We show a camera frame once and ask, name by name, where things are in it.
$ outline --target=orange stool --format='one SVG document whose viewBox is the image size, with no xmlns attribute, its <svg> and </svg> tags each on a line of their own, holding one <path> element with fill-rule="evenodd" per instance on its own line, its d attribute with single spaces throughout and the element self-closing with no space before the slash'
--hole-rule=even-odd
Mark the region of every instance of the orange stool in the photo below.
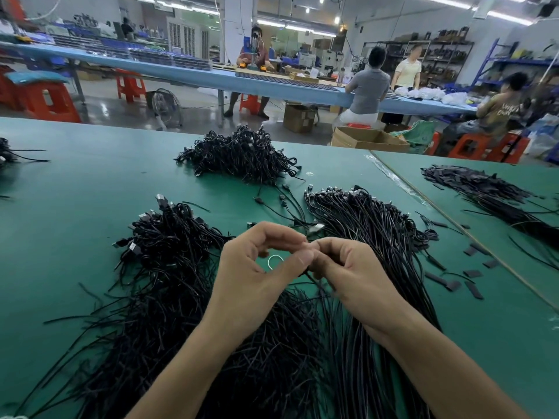
<svg viewBox="0 0 559 419">
<path fill-rule="evenodd" d="M 126 74 L 126 75 L 135 75 L 140 77 L 141 75 L 136 72 L 129 72 L 128 70 L 124 69 L 116 69 L 118 73 Z M 145 85 L 144 80 L 140 78 L 134 77 L 116 77 L 116 91 L 118 92 L 118 98 L 122 98 L 122 94 L 126 96 L 127 103 L 134 103 L 134 98 L 140 98 L 141 95 L 146 97 L 145 93 Z"/>
<path fill-rule="evenodd" d="M 258 114 L 260 110 L 260 103 L 258 103 L 258 96 L 257 95 L 247 95 L 247 98 L 244 98 L 244 94 L 241 94 L 241 104 L 239 106 L 239 112 L 243 110 L 243 107 L 247 109 L 250 114 L 253 116 Z"/>
<path fill-rule="evenodd" d="M 0 104 L 5 104 L 12 110 L 23 110 L 20 100 L 17 97 L 16 85 L 4 77 L 4 73 L 13 72 L 13 69 L 0 65 Z"/>
<path fill-rule="evenodd" d="M 57 122 L 81 123 L 74 102 L 61 82 L 34 82 L 18 85 L 20 100 L 26 113 L 34 119 L 55 120 Z M 46 104 L 43 91 L 48 91 L 52 105 Z"/>
<path fill-rule="evenodd" d="M 465 147 L 469 142 L 475 142 L 476 148 L 473 152 L 465 150 Z M 456 143 L 456 146 L 452 148 L 448 157 L 453 159 L 469 159 L 469 160 L 481 160 L 482 156 L 485 154 L 485 149 L 489 145 L 491 138 L 483 133 L 467 133 L 460 138 Z"/>
<path fill-rule="evenodd" d="M 427 149 L 425 150 L 425 152 L 423 154 L 427 154 L 428 156 L 434 155 L 435 150 L 439 146 L 439 141 L 440 140 L 441 140 L 441 133 L 440 132 L 435 132 L 433 134 L 433 139 L 431 140 L 431 142 L 429 143 L 429 145 L 427 146 Z"/>
<path fill-rule="evenodd" d="M 361 125 L 360 123 L 348 123 L 346 126 L 349 128 L 371 129 L 371 125 Z"/>
<path fill-rule="evenodd" d="M 508 151 L 507 145 L 512 144 L 514 141 L 516 141 L 517 138 L 518 135 L 514 133 L 506 134 L 503 138 L 501 138 L 501 141 L 499 141 L 497 147 L 493 148 L 487 155 L 487 157 L 485 157 L 485 160 L 501 161 L 505 156 L 505 153 Z M 521 159 L 522 154 L 524 154 L 524 150 L 526 150 L 526 147 L 528 147 L 528 144 L 530 144 L 530 138 L 523 137 L 520 141 L 518 141 L 516 147 L 513 148 L 513 151 L 510 153 L 504 163 L 511 163 L 513 165 L 517 164 L 518 161 Z"/>
</svg>

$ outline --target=finger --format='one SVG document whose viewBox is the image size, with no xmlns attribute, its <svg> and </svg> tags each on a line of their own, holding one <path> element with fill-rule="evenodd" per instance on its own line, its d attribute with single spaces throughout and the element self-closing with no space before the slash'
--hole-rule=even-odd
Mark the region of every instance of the finger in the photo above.
<svg viewBox="0 0 559 419">
<path fill-rule="evenodd" d="M 345 264 L 349 253 L 360 244 L 362 243 L 352 239 L 326 237 L 314 240 L 311 246 L 335 260 L 339 259 L 342 264 Z"/>
<path fill-rule="evenodd" d="M 300 250 L 285 259 L 278 267 L 268 273 L 272 285 L 281 289 L 287 287 L 291 281 L 301 275 L 314 260 L 317 251 Z"/>
<path fill-rule="evenodd" d="M 270 222 L 260 222 L 236 239 L 245 243 L 250 242 L 259 253 L 269 248 L 293 251 L 307 242 L 307 237 L 302 233 L 287 226 Z"/>
<path fill-rule="evenodd" d="M 314 260 L 309 268 L 318 276 L 326 278 L 336 291 L 344 288 L 347 280 L 351 278 L 345 267 L 318 250 L 315 250 Z"/>
</svg>

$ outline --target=metal shelving rack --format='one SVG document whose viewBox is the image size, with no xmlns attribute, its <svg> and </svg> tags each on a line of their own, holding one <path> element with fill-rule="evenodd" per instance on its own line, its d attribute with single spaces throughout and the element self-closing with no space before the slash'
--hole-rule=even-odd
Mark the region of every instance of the metal shelving rack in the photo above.
<svg viewBox="0 0 559 419">
<path fill-rule="evenodd" d="M 368 55 L 367 48 L 378 46 L 378 45 L 385 45 L 386 53 L 387 53 L 386 54 L 387 62 L 385 63 L 385 66 L 382 69 L 389 74 L 393 74 L 397 63 L 401 62 L 403 59 L 409 56 L 409 52 L 411 51 L 410 46 L 414 46 L 415 44 L 427 44 L 427 48 L 425 49 L 425 54 L 429 53 L 429 49 L 431 48 L 431 46 L 441 46 L 441 47 L 451 46 L 452 52 L 449 57 L 432 56 L 427 54 L 427 56 L 423 55 L 423 57 L 419 58 L 419 60 L 422 63 L 426 63 L 426 62 L 433 63 L 434 65 L 433 68 L 436 67 L 437 63 L 444 64 L 443 70 L 437 74 L 422 72 L 422 82 L 425 84 L 435 84 L 435 85 L 443 85 L 443 84 L 456 81 L 456 78 L 462 71 L 462 68 L 464 67 L 464 64 L 468 59 L 468 56 L 470 55 L 470 52 L 472 51 L 472 47 L 473 47 L 473 42 L 471 41 L 437 41 L 437 40 L 416 40 L 416 41 L 406 41 L 406 42 L 373 41 L 373 42 L 366 42 L 363 44 L 363 49 L 361 54 L 363 57 L 367 57 Z M 394 54 L 393 53 L 394 49 L 391 48 L 391 46 L 399 48 L 400 52 L 398 54 Z M 463 59 L 455 60 L 456 52 L 460 46 L 467 46 L 469 47 L 469 49 L 466 53 L 466 56 Z M 438 80 L 437 78 L 443 77 L 447 73 L 447 70 L 450 69 L 451 66 L 460 66 L 460 69 L 454 75 L 454 79 L 449 81 Z"/>
<path fill-rule="evenodd" d="M 499 44 L 499 39 L 497 38 L 487 56 L 485 56 L 485 60 L 481 64 L 480 69 L 477 71 L 476 77 L 473 79 L 472 86 L 475 86 L 477 83 L 486 84 L 486 85 L 497 85 L 500 86 L 503 84 L 502 80 L 495 80 L 495 79 L 486 79 L 483 77 L 487 72 L 492 70 L 494 67 L 498 67 L 499 71 L 502 72 L 507 67 L 507 65 L 523 65 L 523 66 L 539 66 L 544 68 L 559 68 L 559 61 L 555 58 L 554 60 L 536 60 L 533 58 L 510 58 L 518 43 L 514 43 L 512 45 L 505 45 Z M 507 56 L 494 56 L 493 51 L 495 48 L 508 48 L 509 54 Z"/>
</svg>

